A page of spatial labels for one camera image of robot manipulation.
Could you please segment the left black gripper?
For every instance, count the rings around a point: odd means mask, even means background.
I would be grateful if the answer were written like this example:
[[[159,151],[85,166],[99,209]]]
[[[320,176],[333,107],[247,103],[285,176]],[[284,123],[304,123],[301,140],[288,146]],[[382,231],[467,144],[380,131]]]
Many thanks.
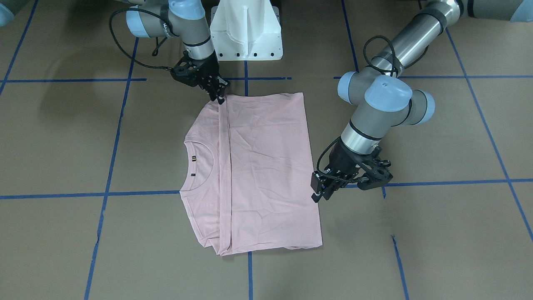
[[[310,186],[314,190],[311,198],[314,203],[318,203],[322,198],[329,200],[337,190],[348,184],[359,183],[360,167],[356,166],[356,162],[351,157],[352,152],[345,149],[341,137],[337,137],[324,150],[324,153],[328,151],[328,163],[324,167],[327,177],[318,171],[314,171],[311,176]]]

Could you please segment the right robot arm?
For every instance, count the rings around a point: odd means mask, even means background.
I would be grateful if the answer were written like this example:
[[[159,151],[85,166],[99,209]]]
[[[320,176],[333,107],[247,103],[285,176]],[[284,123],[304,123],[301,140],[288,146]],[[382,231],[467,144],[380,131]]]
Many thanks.
[[[172,78],[189,87],[200,87],[211,101],[225,102],[225,89],[229,82],[219,73],[220,66],[206,19],[205,8],[200,0],[130,0],[128,8],[112,12],[108,27],[118,49],[129,59],[120,45],[113,29],[114,18],[125,13],[126,24],[137,38],[154,38],[156,55],[160,46],[170,38],[181,38],[183,56],[173,66],[153,66],[152,70],[168,71]]]

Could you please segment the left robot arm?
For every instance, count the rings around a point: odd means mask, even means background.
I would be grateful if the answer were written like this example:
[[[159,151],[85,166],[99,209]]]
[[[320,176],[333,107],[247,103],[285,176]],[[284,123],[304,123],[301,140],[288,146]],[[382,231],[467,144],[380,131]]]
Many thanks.
[[[393,178],[389,160],[380,158],[379,143],[392,127],[420,125],[432,118],[435,100],[415,90],[400,75],[417,63],[430,43],[459,19],[470,18],[531,22],[531,0],[429,0],[394,39],[384,40],[381,52],[368,57],[360,72],[341,76],[339,97],[356,110],[344,131],[326,149],[328,164],[316,166],[311,176],[312,200],[330,199],[349,184],[360,190],[381,188]]]

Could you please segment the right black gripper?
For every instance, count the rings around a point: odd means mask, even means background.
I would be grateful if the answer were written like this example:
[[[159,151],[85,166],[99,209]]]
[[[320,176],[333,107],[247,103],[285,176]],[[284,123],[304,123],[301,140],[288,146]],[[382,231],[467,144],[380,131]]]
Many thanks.
[[[198,85],[208,94],[215,94],[219,105],[225,102],[225,89],[229,86],[229,81],[221,77],[217,54],[212,53],[204,59],[192,59],[196,66],[195,74]]]

